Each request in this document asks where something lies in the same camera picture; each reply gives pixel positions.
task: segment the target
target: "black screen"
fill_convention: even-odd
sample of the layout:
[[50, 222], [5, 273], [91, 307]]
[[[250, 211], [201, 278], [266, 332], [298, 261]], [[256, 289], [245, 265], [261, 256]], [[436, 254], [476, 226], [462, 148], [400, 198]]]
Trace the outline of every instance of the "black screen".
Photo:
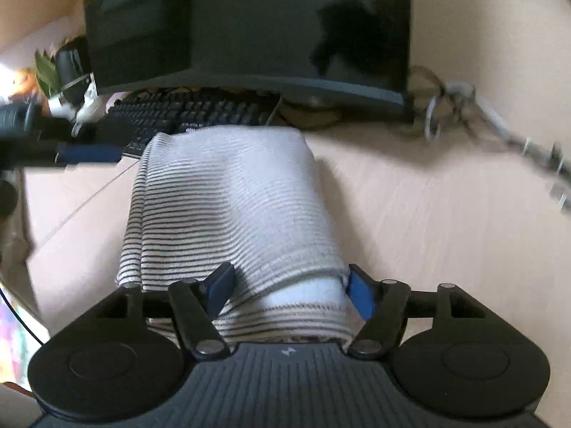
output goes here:
[[98, 88], [185, 71], [405, 90], [410, 0], [90, 0], [86, 21]]

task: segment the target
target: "striped cloth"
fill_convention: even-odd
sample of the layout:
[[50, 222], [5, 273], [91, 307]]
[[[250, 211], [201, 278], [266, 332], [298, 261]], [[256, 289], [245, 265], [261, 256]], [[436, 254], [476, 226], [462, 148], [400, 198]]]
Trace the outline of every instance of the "striped cloth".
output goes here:
[[[286, 128], [157, 135], [141, 158], [117, 283], [164, 290], [236, 267], [215, 321], [228, 342], [349, 340], [359, 320], [313, 155]], [[153, 326], [172, 333], [170, 323]]]

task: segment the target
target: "black cable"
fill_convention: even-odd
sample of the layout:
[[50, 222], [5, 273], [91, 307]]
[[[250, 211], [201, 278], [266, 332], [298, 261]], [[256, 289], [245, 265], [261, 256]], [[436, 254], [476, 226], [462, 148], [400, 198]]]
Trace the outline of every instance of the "black cable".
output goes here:
[[41, 346], [43, 346], [44, 343], [40, 341], [40, 339], [34, 334], [34, 332], [32, 330], [30, 330], [30, 328], [24, 323], [24, 320], [22, 320], [21, 317], [18, 315], [18, 313], [14, 310], [14, 308], [12, 307], [12, 304], [10, 304], [10, 302], [8, 301], [8, 298], [4, 295], [4, 291], [2, 291], [2, 288], [0, 288], [0, 296], [2, 296], [2, 299], [4, 300], [6, 305], [8, 306], [8, 309], [10, 309], [10, 312], [12, 312], [14, 317], [16, 317], [18, 319], [18, 322], [20, 322], [22, 324], [22, 326], [26, 329], [26, 331], [31, 334], [33, 339], [35, 339], [37, 342], [40, 343]]

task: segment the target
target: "round black disc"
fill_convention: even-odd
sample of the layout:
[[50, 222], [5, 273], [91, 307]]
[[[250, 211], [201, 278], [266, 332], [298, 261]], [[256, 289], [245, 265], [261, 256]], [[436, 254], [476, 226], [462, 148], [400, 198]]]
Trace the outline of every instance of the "round black disc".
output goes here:
[[48, 342], [32, 358], [29, 380], [40, 404], [79, 422], [144, 413], [175, 391], [184, 371], [179, 349], [146, 331], [135, 342]]
[[412, 337], [392, 357], [403, 389], [434, 412], [455, 418], [500, 418], [537, 402], [549, 382], [549, 363], [531, 341], [505, 327], [459, 324]]

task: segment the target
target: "screw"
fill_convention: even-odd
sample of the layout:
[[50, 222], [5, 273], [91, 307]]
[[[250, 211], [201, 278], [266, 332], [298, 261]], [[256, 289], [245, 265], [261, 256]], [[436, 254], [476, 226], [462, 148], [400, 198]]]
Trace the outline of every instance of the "screw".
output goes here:
[[358, 340], [353, 344], [353, 350], [362, 356], [373, 356], [382, 350], [381, 343], [375, 340]]
[[204, 340], [196, 345], [196, 350], [205, 356], [218, 354], [224, 349], [224, 344], [217, 340]]

